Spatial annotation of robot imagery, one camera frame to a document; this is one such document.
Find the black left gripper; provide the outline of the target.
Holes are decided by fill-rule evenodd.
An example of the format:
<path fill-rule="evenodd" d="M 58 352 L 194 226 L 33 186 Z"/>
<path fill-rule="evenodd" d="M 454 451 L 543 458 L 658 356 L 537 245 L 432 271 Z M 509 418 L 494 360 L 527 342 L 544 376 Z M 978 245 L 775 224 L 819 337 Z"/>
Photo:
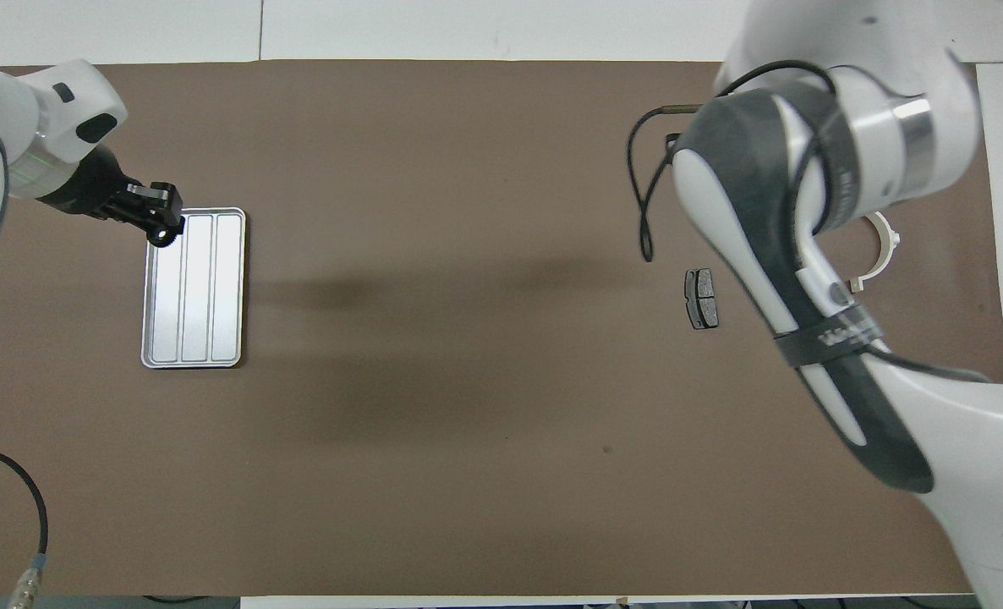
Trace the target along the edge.
<path fill-rule="evenodd" d="M 182 198 L 177 186 L 152 182 L 150 208 L 162 223 L 181 223 Z M 138 228 L 153 227 L 149 208 L 150 189 L 126 176 L 118 159 L 108 147 L 96 147 L 85 155 L 65 184 L 39 197 L 41 203 L 64 213 L 96 219 L 130 222 Z"/>

